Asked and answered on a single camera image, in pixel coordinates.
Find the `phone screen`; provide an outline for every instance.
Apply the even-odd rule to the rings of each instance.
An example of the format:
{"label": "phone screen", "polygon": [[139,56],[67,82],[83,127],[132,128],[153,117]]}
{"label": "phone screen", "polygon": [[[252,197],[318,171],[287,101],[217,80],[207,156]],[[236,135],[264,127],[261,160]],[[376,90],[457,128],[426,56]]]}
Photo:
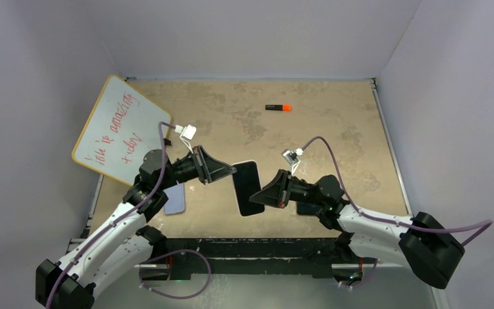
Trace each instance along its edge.
{"label": "phone screen", "polygon": [[232,174],[232,180],[239,213],[244,217],[263,213],[263,204],[249,201],[251,195],[262,189],[257,162],[247,161],[233,166],[237,169],[237,172]]}

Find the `white connector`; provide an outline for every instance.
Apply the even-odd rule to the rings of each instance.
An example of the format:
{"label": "white connector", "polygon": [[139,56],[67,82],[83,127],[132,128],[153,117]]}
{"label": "white connector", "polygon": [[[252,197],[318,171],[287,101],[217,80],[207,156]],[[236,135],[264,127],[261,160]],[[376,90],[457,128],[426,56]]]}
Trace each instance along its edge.
{"label": "white connector", "polygon": [[190,145],[190,141],[194,138],[196,127],[192,124],[189,124],[186,127],[175,125],[175,132],[180,134],[179,138],[192,153],[192,146]]}
{"label": "white connector", "polygon": [[302,148],[298,148],[295,151],[286,149],[285,151],[283,151],[283,153],[281,153],[287,163],[291,166],[291,175],[294,175],[297,171],[298,166],[300,165],[300,159],[298,157],[303,154],[304,151],[302,150]]}

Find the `whiteboard frame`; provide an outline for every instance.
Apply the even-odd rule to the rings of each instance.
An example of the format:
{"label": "whiteboard frame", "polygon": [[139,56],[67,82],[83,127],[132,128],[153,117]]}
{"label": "whiteboard frame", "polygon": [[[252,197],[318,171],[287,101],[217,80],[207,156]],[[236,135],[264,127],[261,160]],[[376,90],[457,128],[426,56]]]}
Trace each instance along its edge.
{"label": "whiteboard frame", "polygon": [[[84,124],[84,127],[82,128],[82,132],[80,132],[80,135],[78,136],[77,142],[73,148],[73,151],[71,152],[71,157],[72,157],[73,161],[77,164],[80,164],[84,167],[87,167],[88,169],[91,169],[92,171],[96,171],[102,175],[105,175],[106,177],[112,178],[112,179],[116,180],[117,182],[123,183],[125,185],[131,185],[131,183],[124,182],[123,180],[118,179],[118,178],[116,178],[110,174],[107,174],[103,171],[95,169],[94,167],[91,167],[87,164],[84,164],[83,162],[81,162],[75,158],[75,153],[77,152],[78,145],[80,144],[80,141],[82,140],[82,137],[84,136],[84,133],[86,132],[86,128],[88,127],[88,124],[90,123],[90,120],[92,119],[92,116],[93,116],[93,114],[97,108],[97,105],[99,105],[99,102],[101,101],[101,98],[103,97],[103,93],[105,92],[105,89],[107,89],[107,85],[109,84],[109,81],[113,77],[116,77],[117,79],[121,80],[124,84],[128,85],[128,87],[131,87],[133,90],[137,91],[137,93],[139,93],[143,98],[147,99],[149,102],[153,103],[155,106],[158,106],[162,111],[164,111],[166,114],[169,115],[169,122],[173,123],[173,116],[166,109],[162,108],[157,103],[155,103],[151,99],[147,98],[141,91],[137,90],[133,85],[128,84],[120,76],[118,76],[116,74],[111,74],[107,77],[107,80],[105,81],[105,84],[103,85],[103,88],[101,89],[101,92],[99,93],[99,96],[97,97],[97,101],[95,102],[94,107],[92,108],[92,111],[90,112],[90,115],[88,116],[88,119],[86,120],[86,123]],[[168,127],[166,127],[165,129],[166,129],[166,132],[163,132],[164,133],[163,136],[167,138],[167,135],[169,133],[169,129],[168,129]]]}

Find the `blue phone case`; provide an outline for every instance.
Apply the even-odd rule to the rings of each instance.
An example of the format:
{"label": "blue phone case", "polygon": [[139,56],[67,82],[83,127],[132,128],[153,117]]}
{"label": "blue phone case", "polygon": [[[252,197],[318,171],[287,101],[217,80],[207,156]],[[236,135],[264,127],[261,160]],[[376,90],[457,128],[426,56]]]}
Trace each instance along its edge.
{"label": "blue phone case", "polygon": [[185,211],[186,207],[184,183],[180,183],[171,188],[167,188],[163,192],[165,192],[169,199],[163,206],[164,214],[180,214],[181,212]]}

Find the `red handwriting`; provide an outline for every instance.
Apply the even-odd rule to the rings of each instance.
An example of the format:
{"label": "red handwriting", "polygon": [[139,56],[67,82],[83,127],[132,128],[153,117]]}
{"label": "red handwriting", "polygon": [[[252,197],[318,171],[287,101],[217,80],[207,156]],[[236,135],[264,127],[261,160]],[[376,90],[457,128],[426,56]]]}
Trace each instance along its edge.
{"label": "red handwriting", "polygon": [[124,96],[122,97],[122,102],[117,102],[116,113],[114,113],[113,118],[111,119],[111,131],[118,133],[118,129],[122,127],[122,119],[127,115],[128,109],[131,107],[133,102],[137,102],[137,106],[141,104],[139,100],[134,98],[130,93],[124,92]]}
{"label": "red handwriting", "polygon": [[124,91],[124,97],[122,99],[124,102],[128,103],[128,105],[131,105],[133,101],[137,102],[137,107],[141,104],[136,98],[132,97],[130,93],[126,94],[126,91]]}
{"label": "red handwriting", "polygon": [[131,160],[127,158],[127,155],[123,156],[121,159],[124,160],[124,164],[131,162]]}
{"label": "red handwriting", "polygon": [[114,142],[114,140],[111,140],[107,135],[104,135],[104,136],[101,136],[101,141],[96,140],[95,142],[96,143],[103,142],[103,143],[110,144],[111,142]]}
{"label": "red handwriting", "polygon": [[98,149],[98,150],[94,150],[94,153],[95,153],[95,160],[92,159],[92,157],[89,155],[87,157],[85,157],[86,160],[88,161],[94,161],[94,162],[97,162],[101,165],[105,165],[105,149]]}
{"label": "red handwriting", "polygon": [[128,162],[131,162],[132,160],[128,159],[129,155],[132,155],[135,152],[135,147],[137,147],[137,142],[142,142],[143,140],[135,134],[135,132],[132,132],[134,137],[130,137],[128,141],[123,140],[122,142],[127,146],[127,152],[126,155],[122,158],[124,160],[124,164],[127,164]]}
{"label": "red handwriting", "polygon": [[123,140],[123,142],[126,144],[126,146],[128,146],[127,150],[128,150],[129,155],[131,155],[132,153],[135,152],[135,147],[137,146],[137,142],[143,141],[139,136],[137,136],[137,134],[135,134],[135,132],[132,132],[132,134],[135,137],[130,137],[127,142],[125,140]]}

